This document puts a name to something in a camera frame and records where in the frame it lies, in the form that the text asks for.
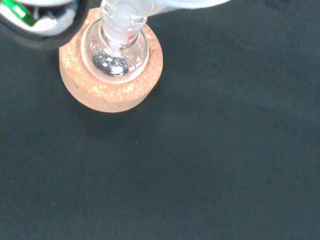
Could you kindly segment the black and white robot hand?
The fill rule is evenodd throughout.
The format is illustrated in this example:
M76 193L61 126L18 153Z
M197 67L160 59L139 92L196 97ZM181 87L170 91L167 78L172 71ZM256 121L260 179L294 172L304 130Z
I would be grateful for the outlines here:
M89 0L2 0L0 34L31 49L58 49L83 25Z

